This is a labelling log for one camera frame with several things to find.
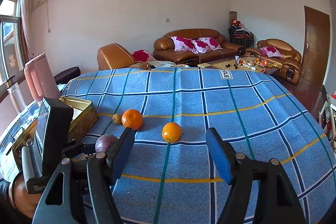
open box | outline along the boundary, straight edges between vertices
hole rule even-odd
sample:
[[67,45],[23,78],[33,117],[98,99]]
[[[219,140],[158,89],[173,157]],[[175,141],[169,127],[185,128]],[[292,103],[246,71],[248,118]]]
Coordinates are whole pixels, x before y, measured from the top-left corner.
[[[73,97],[60,97],[59,99],[73,108],[73,119],[70,124],[68,140],[75,139],[76,142],[80,142],[99,119],[93,103],[90,100]],[[37,119],[17,138],[12,146],[15,163],[19,170],[22,169],[21,149],[26,146],[28,139],[34,138],[36,122]]]

brown door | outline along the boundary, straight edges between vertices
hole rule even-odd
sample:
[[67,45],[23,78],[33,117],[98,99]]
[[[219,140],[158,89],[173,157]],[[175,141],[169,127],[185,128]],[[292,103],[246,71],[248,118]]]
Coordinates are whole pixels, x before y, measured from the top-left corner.
[[301,77],[321,86],[329,56],[330,19],[329,15],[306,6],[304,13],[306,34]]

water bottle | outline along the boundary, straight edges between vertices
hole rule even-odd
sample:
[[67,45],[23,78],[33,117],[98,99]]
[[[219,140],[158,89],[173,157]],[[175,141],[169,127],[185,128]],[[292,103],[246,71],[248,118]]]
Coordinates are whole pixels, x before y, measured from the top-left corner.
[[6,87],[16,112],[20,116],[18,124],[22,128],[26,129],[32,123],[34,118],[22,97],[19,84],[16,82],[15,76],[12,76],[6,81]]

window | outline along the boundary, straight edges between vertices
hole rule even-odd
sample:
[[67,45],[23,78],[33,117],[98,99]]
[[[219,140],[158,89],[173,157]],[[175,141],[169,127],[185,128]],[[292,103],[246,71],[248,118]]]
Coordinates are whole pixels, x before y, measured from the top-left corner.
[[0,5],[0,84],[24,68],[19,16],[20,0],[3,0]]

fruit on coffee table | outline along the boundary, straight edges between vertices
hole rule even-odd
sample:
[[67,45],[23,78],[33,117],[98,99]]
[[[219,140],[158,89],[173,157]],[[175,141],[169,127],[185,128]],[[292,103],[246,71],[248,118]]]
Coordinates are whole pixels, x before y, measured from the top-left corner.
[[130,127],[133,130],[138,130],[142,127],[142,114],[136,109],[128,109],[121,117],[121,122],[124,127]]
[[121,114],[116,113],[113,115],[112,117],[112,121],[116,124],[116,125],[120,125],[121,124]]
[[182,135],[181,127],[175,122],[167,123],[162,129],[162,138],[167,143],[177,142]]
[[105,152],[111,143],[116,143],[119,139],[114,135],[101,135],[95,145],[96,152]]

